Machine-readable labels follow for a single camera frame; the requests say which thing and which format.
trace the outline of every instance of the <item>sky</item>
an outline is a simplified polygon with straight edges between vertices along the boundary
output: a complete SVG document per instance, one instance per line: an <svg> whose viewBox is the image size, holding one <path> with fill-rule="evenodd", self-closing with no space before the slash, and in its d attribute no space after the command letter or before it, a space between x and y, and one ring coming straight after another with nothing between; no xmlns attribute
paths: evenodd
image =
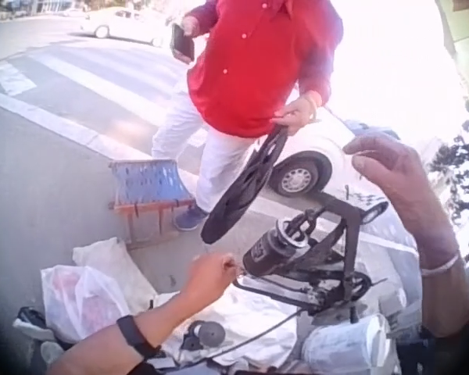
<svg viewBox="0 0 469 375"><path fill-rule="evenodd" d="M332 0L344 22L330 107L414 144L449 140L467 118L433 0Z"/></svg>

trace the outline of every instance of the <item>black smartwatch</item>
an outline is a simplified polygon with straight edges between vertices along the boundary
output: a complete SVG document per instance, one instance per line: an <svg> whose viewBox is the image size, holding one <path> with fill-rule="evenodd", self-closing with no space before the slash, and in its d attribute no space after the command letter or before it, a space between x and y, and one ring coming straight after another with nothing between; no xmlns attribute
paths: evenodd
<svg viewBox="0 0 469 375"><path fill-rule="evenodd" d="M119 318L116 321L116 325L120 328L120 332L124 336L125 341L134 348L137 353L142 355L145 361L155 357L159 353L160 347L155 348L146 341L132 315Z"/></svg>

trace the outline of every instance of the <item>white bucket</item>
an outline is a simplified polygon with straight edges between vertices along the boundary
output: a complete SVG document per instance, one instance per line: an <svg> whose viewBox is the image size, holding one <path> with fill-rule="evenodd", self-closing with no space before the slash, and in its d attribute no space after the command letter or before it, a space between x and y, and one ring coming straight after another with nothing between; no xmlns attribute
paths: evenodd
<svg viewBox="0 0 469 375"><path fill-rule="evenodd" d="M382 367L391 346L389 325L381 314L358 323L318 327L303 345L303 359L314 372L324 375L355 373Z"/></svg>

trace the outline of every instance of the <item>hand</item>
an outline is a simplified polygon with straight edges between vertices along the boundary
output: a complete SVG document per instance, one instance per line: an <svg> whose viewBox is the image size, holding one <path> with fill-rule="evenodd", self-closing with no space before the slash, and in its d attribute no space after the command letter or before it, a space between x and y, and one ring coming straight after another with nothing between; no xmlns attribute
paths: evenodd
<svg viewBox="0 0 469 375"><path fill-rule="evenodd" d="M188 300L192 315L219 299L238 275L238 266L231 254L213 252L193 260L186 286L180 295Z"/></svg>
<svg viewBox="0 0 469 375"><path fill-rule="evenodd" d="M181 21L181 28L186 37L195 38L199 34L199 22L193 16L186 16L183 18ZM192 60L189 57L183 55L177 49L172 49L172 56L185 64L192 63Z"/></svg>
<svg viewBox="0 0 469 375"><path fill-rule="evenodd" d="M196 38L200 31L200 22L193 16L186 16L181 22L184 35L190 38Z"/></svg>
<svg viewBox="0 0 469 375"><path fill-rule="evenodd" d="M277 111L271 122L288 127L288 135L292 136L310 123L311 118L316 115L316 110L313 99L304 94Z"/></svg>
<svg viewBox="0 0 469 375"><path fill-rule="evenodd" d="M344 147L353 167L379 186L416 240L453 235L417 152L387 134L365 134Z"/></svg>

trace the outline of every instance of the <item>gray disc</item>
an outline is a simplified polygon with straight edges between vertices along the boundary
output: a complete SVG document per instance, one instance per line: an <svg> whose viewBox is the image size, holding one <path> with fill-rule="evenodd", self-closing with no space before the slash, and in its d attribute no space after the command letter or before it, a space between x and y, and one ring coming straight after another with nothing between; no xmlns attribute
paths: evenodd
<svg viewBox="0 0 469 375"><path fill-rule="evenodd" d="M217 322L204 322L199 327L197 337L204 346L215 348L224 342L226 331Z"/></svg>

